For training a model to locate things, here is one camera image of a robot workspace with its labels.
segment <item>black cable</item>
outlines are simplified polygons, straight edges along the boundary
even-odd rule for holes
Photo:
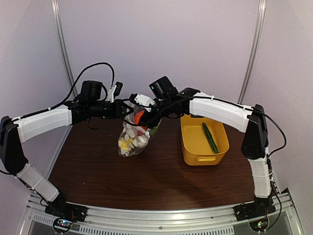
[[[42,207],[47,207],[48,204],[47,204],[47,205],[43,205],[43,204],[42,204],[43,201],[44,201],[43,199],[40,200],[40,205],[41,205]]]
[[[286,135],[285,135],[284,131],[282,130],[282,128],[269,115],[267,115],[267,114],[265,114],[263,112],[259,112],[259,111],[256,111],[256,112],[261,114],[261,115],[263,115],[263,116],[265,116],[265,117],[267,117],[277,127],[277,129],[280,131],[280,133],[282,134],[282,136],[284,138],[284,144],[281,147],[271,151],[271,153],[268,155],[268,157],[270,157],[273,153],[275,153],[275,152],[277,152],[277,151],[279,151],[279,150],[281,150],[281,149],[286,147],[286,145],[287,145],[287,138],[286,138]]]
[[[89,121],[88,121],[88,128],[90,129],[90,130],[93,130],[93,131],[97,131],[97,130],[99,130],[101,127],[98,127],[98,128],[94,128],[94,127],[91,127],[91,118],[89,118]]]
[[[106,100],[106,99],[107,99],[107,97],[108,97],[108,90],[107,90],[106,86],[105,86],[105,85],[103,85],[103,84],[102,84],[102,88],[103,88],[104,92],[106,93],[106,96],[104,97],[104,99],[103,99],[103,100]]]
[[[127,124],[129,124],[130,126],[144,126],[144,125],[139,125],[139,124],[135,124],[135,123],[131,123],[130,121],[127,121],[126,119],[124,118],[121,118],[121,120]]]
[[[80,94],[78,94],[74,99],[73,99],[73,102],[76,102],[77,100],[79,100],[79,98],[80,98]]]
[[[92,67],[94,67],[94,66],[97,66],[97,65],[107,65],[107,66],[109,66],[110,69],[112,70],[112,82],[111,82],[111,88],[112,88],[112,87],[113,87],[113,84],[114,84],[114,77],[115,77],[115,72],[114,72],[113,67],[112,67],[109,63],[106,63],[106,62],[95,63],[95,64],[92,64],[92,65],[87,66],[86,68],[84,68],[84,69],[80,72],[80,74],[78,75],[78,77],[77,77],[76,80],[74,81],[72,87],[70,88],[69,93],[68,93],[67,96],[63,99],[62,102],[60,102],[60,103],[58,103],[58,104],[52,106],[50,109],[42,109],[42,110],[39,110],[39,111],[30,113],[30,114],[26,114],[26,115],[22,116],[21,118],[27,118],[27,117],[30,117],[30,116],[33,116],[33,115],[36,115],[36,114],[41,114],[41,113],[43,113],[43,112],[47,112],[47,111],[49,111],[49,110],[51,110],[51,109],[55,109],[55,108],[59,107],[60,105],[64,104],[64,103],[67,101],[67,99],[70,97],[70,95],[72,94],[72,92],[73,92],[73,90],[74,90],[74,87],[75,87],[76,83],[78,82],[79,78],[82,76],[82,74],[83,74],[86,70],[88,70],[88,69],[90,69],[90,68],[92,68]]]
[[[277,194],[277,192],[276,192],[276,188],[275,188],[275,186],[274,186],[274,183],[271,182],[270,185],[271,185],[271,187],[272,187],[272,189],[273,189],[273,192],[274,192],[274,194],[275,194],[275,196],[276,196],[276,198],[277,198],[277,200],[278,200],[278,202],[279,202],[280,209],[279,209],[278,216],[277,216],[277,218],[275,219],[274,223],[272,223],[268,228],[266,228],[266,231],[270,230],[270,229],[275,225],[275,223],[278,221],[278,219],[279,219],[279,217],[280,217],[280,215],[281,215],[281,213],[282,213],[282,209],[283,209],[282,202],[280,201],[280,198],[278,197],[278,194]]]
[[[0,170],[0,173],[5,174],[5,175],[13,175],[13,174],[11,174],[11,173],[9,173],[9,172],[5,172],[5,171],[3,171],[3,170]]]
[[[179,119],[179,118],[181,118],[181,117],[183,117],[183,116],[184,116],[184,114],[181,114],[181,115],[176,116],[176,117],[166,116],[166,118],[168,118],[168,119]]]

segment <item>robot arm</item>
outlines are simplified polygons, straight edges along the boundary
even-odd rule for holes
[[[271,207],[272,169],[268,158],[268,129],[261,105],[254,108],[239,105],[191,88],[178,92],[167,77],[152,83],[150,88],[156,96],[155,104],[141,94],[133,94],[130,99],[134,104],[146,107],[139,125],[153,128],[162,117],[187,114],[210,118],[245,133],[241,151],[251,166],[255,202],[237,206],[237,219],[249,219],[275,211]]]
[[[49,203],[47,213],[66,217],[69,212],[73,212],[79,214],[76,220],[83,221],[84,216],[81,214],[86,214],[86,208],[66,203],[66,196],[29,164],[21,144],[50,130],[74,125],[91,117],[114,119],[132,113],[132,107],[121,99],[114,99],[121,88],[122,84],[117,82],[110,89],[108,97],[100,100],[102,83],[84,81],[81,93],[76,98],[77,102],[67,101],[55,109],[35,112],[13,120],[8,116],[1,119],[0,157],[4,167],[8,173],[15,175]]]

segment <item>black mounting bracket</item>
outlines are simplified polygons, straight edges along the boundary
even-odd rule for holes
[[[234,207],[237,221],[266,216],[276,211],[271,196],[255,198],[254,202],[242,203]]]
[[[64,216],[65,219],[69,221],[84,222],[87,214],[87,207],[75,205],[71,203],[66,203],[68,213]],[[60,214],[54,211],[52,208],[47,206],[45,208],[45,213],[51,214],[53,216],[60,217]]]
[[[5,169],[12,175],[16,175],[28,163],[24,156],[17,125],[12,123],[9,116],[5,116],[1,119],[0,132],[2,132],[0,136],[0,158]]]
[[[246,158],[258,159],[266,156],[265,149],[268,146],[268,127],[266,124],[264,108],[256,104],[255,110],[249,117],[248,126],[246,128],[246,134],[243,144],[241,146],[241,152]]]

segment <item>clear plastic bag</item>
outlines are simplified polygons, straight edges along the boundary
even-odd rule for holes
[[[131,123],[137,123],[144,112],[144,108],[134,106],[131,103],[128,105],[134,108],[134,112],[127,115],[125,120]],[[118,154],[122,157],[130,157],[141,153],[156,134],[159,125],[153,129],[149,129],[141,126],[132,126],[123,122],[123,131],[118,139]]]

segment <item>metal platform base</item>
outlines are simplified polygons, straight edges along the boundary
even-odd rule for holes
[[[283,213],[270,234],[302,235],[302,228],[288,193],[280,195]],[[273,198],[276,212],[269,215],[274,221],[279,212],[278,200]],[[88,207],[84,223],[75,223],[68,235],[244,235],[254,234],[248,221],[237,221],[235,205],[177,211],[135,211]],[[56,217],[45,214],[40,197],[33,194],[24,212],[20,235],[54,235],[52,222]]]

